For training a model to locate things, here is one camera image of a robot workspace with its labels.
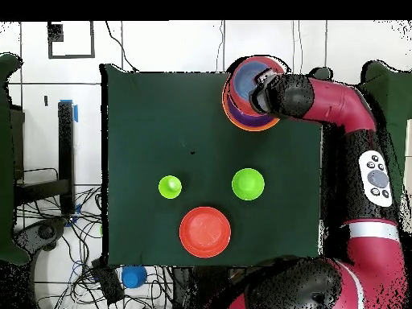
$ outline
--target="blue cup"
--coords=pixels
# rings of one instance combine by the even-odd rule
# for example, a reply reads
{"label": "blue cup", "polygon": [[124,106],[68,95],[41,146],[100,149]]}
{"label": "blue cup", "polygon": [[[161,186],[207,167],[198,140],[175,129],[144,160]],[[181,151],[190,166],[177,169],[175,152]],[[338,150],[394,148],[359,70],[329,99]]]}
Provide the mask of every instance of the blue cup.
{"label": "blue cup", "polygon": [[147,279],[144,266],[123,266],[122,282],[126,288],[139,288]]}

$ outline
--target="blue tape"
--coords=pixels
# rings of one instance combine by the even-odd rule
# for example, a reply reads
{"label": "blue tape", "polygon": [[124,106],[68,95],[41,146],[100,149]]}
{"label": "blue tape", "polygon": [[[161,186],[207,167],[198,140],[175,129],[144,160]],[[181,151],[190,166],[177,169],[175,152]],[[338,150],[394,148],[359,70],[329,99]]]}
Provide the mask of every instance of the blue tape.
{"label": "blue tape", "polygon": [[[79,219],[79,217],[74,216],[74,217],[72,217],[72,222],[73,222],[73,223],[76,223],[76,222],[78,221],[78,219]],[[65,227],[66,227],[66,228],[70,228],[70,227],[71,227],[71,224],[70,224],[70,223],[67,223]]]}
{"label": "blue tape", "polygon": [[79,117],[78,117],[78,114],[77,114],[77,105],[74,106],[73,117],[74,117],[74,121],[76,121],[76,122],[79,121]]}

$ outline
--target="blue object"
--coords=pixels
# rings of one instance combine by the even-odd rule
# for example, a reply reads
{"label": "blue object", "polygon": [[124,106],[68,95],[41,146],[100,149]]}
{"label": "blue object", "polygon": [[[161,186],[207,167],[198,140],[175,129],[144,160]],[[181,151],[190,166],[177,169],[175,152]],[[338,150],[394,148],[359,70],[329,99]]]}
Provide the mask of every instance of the blue object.
{"label": "blue object", "polygon": [[[73,222],[73,223],[76,223],[78,220],[79,220],[79,217],[78,217],[78,216],[73,216],[73,217],[72,217],[72,222]],[[70,228],[71,226],[72,226],[72,225],[71,225],[70,223],[67,223],[65,227],[66,227],[66,228]]]}
{"label": "blue object", "polygon": [[249,93],[256,88],[254,77],[267,68],[268,66],[261,62],[250,62],[242,65],[233,80],[236,93],[245,101],[248,101]]}
{"label": "blue object", "polygon": [[144,266],[123,266],[122,282],[126,288],[139,288],[147,279]]}
{"label": "blue object", "polygon": [[78,122],[79,121],[79,114],[77,112],[77,105],[74,106],[73,109],[73,117],[74,117],[74,121]]}

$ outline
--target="red robot arm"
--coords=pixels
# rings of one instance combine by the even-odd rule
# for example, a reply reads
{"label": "red robot arm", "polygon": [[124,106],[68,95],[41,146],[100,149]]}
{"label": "red robot arm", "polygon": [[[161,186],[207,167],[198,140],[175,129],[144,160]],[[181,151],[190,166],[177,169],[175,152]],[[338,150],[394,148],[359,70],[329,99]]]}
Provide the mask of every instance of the red robot arm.
{"label": "red robot arm", "polygon": [[[348,231],[347,259],[318,258],[299,265],[312,272],[328,272],[332,266],[339,274],[339,289],[328,309],[402,309],[406,302],[407,281],[402,247],[398,236],[397,213],[391,194],[389,172],[377,138],[377,123],[371,109],[354,87],[310,76],[277,74],[268,70],[257,77],[258,87],[250,94],[257,113],[271,113],[280,118],[333,124],[343,129],[336,157],[336,195],[340,208],[335,230]],[[275,276],[265,286],[276,285]],[[307,287],[311,277],[297,278],[299,287]],[[240,296],[229,309],[262,309],[258,301],[263,286]],[[274,289],[273,297],[280,291]],[[304,309],[312,295],[301,294],[295,300]],[[277,309],[293,309],[290,303]]]}

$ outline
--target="black frame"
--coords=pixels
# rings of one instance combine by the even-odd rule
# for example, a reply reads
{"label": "black frame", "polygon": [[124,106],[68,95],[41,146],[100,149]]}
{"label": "black frame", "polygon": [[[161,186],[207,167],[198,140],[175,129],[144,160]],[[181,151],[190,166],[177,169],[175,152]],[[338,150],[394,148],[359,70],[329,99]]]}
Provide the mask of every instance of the black frame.
{"label": "black frame", "polygon": [[[47,22],[47,30],[50,32],[53,28],[52,22]],[[94,24],[93,21],[90,22],[90,55],[64,55],[64,56],[54,56],[53,55],[53,41],[63,41],[63,32],[61,35],[61,39],[53,40],[53,38],[49,35],[47,38],[48,41],[48,59],[50,60],[70,60],[70,59],[78,59],[78,58],[94,58],[95,51],[94,51]]]}
{"label": "black frame", "polygon": [[[75,212],[72,111],[72,103],[60,102],[58,104],[59,179],[42,183],[17,183],[14,188],[14,206],[17,207],[52,196],[60,196],[61,213],[70,215]],[[20,153],[15,146],[14,152]]]}

